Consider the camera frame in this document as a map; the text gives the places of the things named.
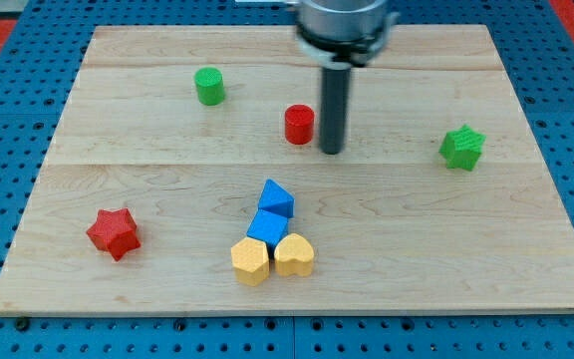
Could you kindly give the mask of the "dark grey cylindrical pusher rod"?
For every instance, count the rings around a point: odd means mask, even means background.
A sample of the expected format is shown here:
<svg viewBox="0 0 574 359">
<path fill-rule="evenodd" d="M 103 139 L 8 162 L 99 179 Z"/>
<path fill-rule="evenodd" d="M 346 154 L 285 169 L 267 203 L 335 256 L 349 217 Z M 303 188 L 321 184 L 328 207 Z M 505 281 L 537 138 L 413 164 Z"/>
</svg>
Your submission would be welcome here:
<svg viewBox="0 0 574 359">
<path fill-rule="evenodd" d="M 336 155 L 345 144 L 351 70 L 321 70 L 319 147 L 324 154 Z"/>
</svg>

